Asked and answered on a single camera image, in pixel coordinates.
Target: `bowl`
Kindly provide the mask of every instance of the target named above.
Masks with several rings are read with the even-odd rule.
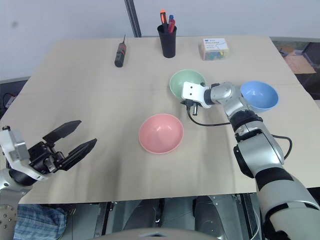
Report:
[[[166,154],[178,147],[184,136],[184,126],[173,115],[161,113],[145,120],[139,130],[141,146],[152,154]]]
[[[191,69],[183,69],[177,71],[172,75],[169,82],[169,87],[173,95],[175,95],[180,101],[183,100],[182,89],[184,87],[184,82],[193,84],[206,84],[204,76],[202,76],[201,73],[197,71]]]
[[[276,90],[264,82],[247,81],[241,86],[240,91],[257,113],[272,109],[278,104],[279,97]]]

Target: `paper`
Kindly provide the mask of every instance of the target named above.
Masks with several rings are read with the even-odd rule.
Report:
[[[205,51],[227,51],[228,45],[224,38],[205,38],[203,39]]]
[[[284,58],[294,74],[314,74],[316,71],[302,55],[288,55]]]

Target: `blue bowl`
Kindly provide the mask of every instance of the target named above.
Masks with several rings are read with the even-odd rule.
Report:
[[[272,109],[279,100],[276,90],[261,81],[247,81],[241,86],[240,90],[243,97],[257,113]]]

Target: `pink bowl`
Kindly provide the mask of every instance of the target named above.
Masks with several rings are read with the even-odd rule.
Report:
[[[166,154],[181,143],[184,126],[173,115],[160,113],[145,120],[139,130],[141,146],[152,154]]]

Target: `black cable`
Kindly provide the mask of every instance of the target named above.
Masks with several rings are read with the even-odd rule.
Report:
[[[288,152],[286,153],[286,155],[284,156],[284,159],[286,159],[289,154],[291,153],[291,150],[292,150],[292,140],[290,139],[290,137],[287,137],[287,136],[278,136],[278,135],[273,135],[272,134],[272,137],[276,138],[276,139],[286,139],[289,141],[289,149],[288,149]]]
[[[2,105],[3,105],[4,109],[7,109],[7,107],[6,107],[6,105],[5,105],[5,96],[6,96],[7,94],[9,94],[11,97],[15,97],[15,95],[13,95],[13,94],[10,93],[10,92],[6,92],[6,93],[3,95],[3,97],[2,97]]]
[[[222,125],[228,125],[230,124],[230,122],[225,122],[225,123],[217,123],[217,124],[203,124],[203,123],[200,123],[200,122],[197,122],[196,120],[194,120],[190,114],[190,107],[187,107],[186,109],[186,112],[188,113],[188,117],[189,119],[194,122],[195,124],[197,125],[200,125],[200,126],[203,126],[203,127],[216,127],[216,126],[222,126]],[[284,156],[284,159],[287,159],[287,157],[289,156],[289,154],[291,153],[291,150],[292,150],[292,140],[290,139],[290,137],[287,137],[287,136],[278,136],[278,135],[273,135],[272,134],[272,137],[276,138],[276,139],[286,139],[289,141],[289,149],[288,149],[288,152],[286,153],[286,155]]]
[[[215,127],[215,126],[222,126],[222,125],[228,125],[230,124],[230,122],[225,122],[225,123],[217,123],[217,124],[202,124],[202,123],[199,123],[197,122],[196,120],[194,120],[190,114],[190,109],[187,109],[186,112],[188,113],[188,116],[190,118],[190,120],[192,122],[194,122],[195,124],[197,125],[200,125],[200,126],[204,126],[204,127]]]

